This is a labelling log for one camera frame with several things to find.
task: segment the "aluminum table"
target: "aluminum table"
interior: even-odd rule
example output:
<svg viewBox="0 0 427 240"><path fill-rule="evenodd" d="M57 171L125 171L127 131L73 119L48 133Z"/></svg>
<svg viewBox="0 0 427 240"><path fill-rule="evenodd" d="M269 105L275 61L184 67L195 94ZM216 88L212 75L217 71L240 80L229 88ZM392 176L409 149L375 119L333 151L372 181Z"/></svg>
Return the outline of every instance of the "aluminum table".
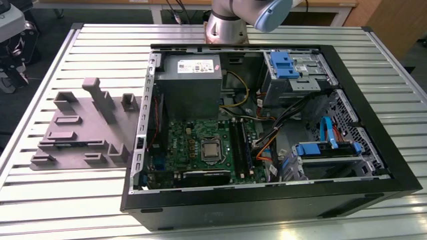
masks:
<svg viewBox="0 0 427 240"><path fill-rule="evenodd" d="M203 43L201 25L85 24L67 35L0 158L0 238L419 239L427 236L427 95L371 32L359 27L248 28L253 44L333 45L424 190L348 217L149 233L119 210L125 169L32 171L59 91L143 95L149 44Z"/></svg>

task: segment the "yellow cable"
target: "yellow cable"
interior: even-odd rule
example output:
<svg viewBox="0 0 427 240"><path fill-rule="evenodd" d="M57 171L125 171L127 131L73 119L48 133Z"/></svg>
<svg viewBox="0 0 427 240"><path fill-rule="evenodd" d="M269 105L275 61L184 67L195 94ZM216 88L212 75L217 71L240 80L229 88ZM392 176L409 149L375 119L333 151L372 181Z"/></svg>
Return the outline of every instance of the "yellow cable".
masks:
<svg viewBox="0 0 427 240"><path fill-rule="evenodd" d="M237 75L235 72L227 71L227 73L231 73L231 74L239 79L239 81L243 83L244 88L245 88L245 96L244 96L244 99L243 99L241 102L237 102L236 104L229 104L229 105L220 105L220 106L219 106L220 108L233 108L233 107L237 107L237 106L240 106L241 104L245 103L245 101L248 100L248 97L249 97L249 88L248 88L248 85L247 85L245 81L243 81L241 77L239 77L239 75Z"/></svg>

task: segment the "sticker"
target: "sticker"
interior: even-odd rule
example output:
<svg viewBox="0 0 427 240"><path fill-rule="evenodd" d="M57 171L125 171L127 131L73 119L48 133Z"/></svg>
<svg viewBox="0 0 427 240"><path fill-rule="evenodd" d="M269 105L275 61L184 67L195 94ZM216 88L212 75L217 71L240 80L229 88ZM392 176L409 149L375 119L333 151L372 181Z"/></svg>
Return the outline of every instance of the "sticker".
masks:
<svg viewBox="0 0 427 240"><path fill-rule="evenodd" d="M213 73L213 60L179 60L177 73L179 74L196 74L196 73Z"/></svg>
<svg viewBox="0 0 427 240"><path fill-rule="evenodd" d="M268 170L269 170L269 172L272 173L272 175L277 176L277 169L275 168L273 165L269 165Z"/></svg>
<svg viewBox="0 0 427 240"><path fill-rule="evenodd" d="M256 99L256 105L261 108L263 107L263 100L261 99Z"/></svg>
<svg viewBox="0 0 427 240"><path fill-rule="evenodd" d="M348 6L348 7L355 7L356 6L356 4L353 4L353 3L340 3L339 5L340 6Z"/></svg>
<svg viewBox="0 0 427 240"><path fill-rule="evenodd" d="M296 66L295 69L296 69L296 71L307 71L305 66Z"/></svg>

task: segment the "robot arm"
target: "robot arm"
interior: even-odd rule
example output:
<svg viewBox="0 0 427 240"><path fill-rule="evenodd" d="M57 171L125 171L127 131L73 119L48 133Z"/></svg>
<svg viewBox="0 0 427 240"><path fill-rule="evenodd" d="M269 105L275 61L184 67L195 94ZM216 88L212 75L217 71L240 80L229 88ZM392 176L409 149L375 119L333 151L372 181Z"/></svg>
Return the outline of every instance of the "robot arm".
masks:
<svg viewBox="0 0 427 240"><path fill-rule="evenodd" d="M240 44L247 40L247 23L264 33L284 21L292 0L213 0L205 27L205 39L212 44Z"/></svg>

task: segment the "wire bundle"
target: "wire bundle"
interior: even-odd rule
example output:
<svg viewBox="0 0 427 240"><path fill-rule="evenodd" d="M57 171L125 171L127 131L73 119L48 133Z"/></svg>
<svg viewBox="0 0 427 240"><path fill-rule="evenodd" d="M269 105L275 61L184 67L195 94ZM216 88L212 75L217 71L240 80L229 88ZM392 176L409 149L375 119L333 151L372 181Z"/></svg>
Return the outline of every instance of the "wire bundle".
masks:
<svg viewBox="0 0 427 240"><path fill-rule="evenodd" d="M169 0L165 0L165 2L167 2L167 4L168 4L168 7L171 8L172 15L173 15L173 17L175 17L175 20L176 20L177 24L179 24L179 25L183 24L183 23L181 23L181 18L180 18L180 16L177 15L177 13L183 13L183 12L185 13L187 23L191 24L191 18L189 18L189 16L188 16L188 12L187 12L187 9L185 9L185 7L184 7L183 1L181 1L181 0L175 0L175 1L176 1L177 5L180 6L181 11L176 11L176 10L173 9L172 5L171 5Z"/></svg>

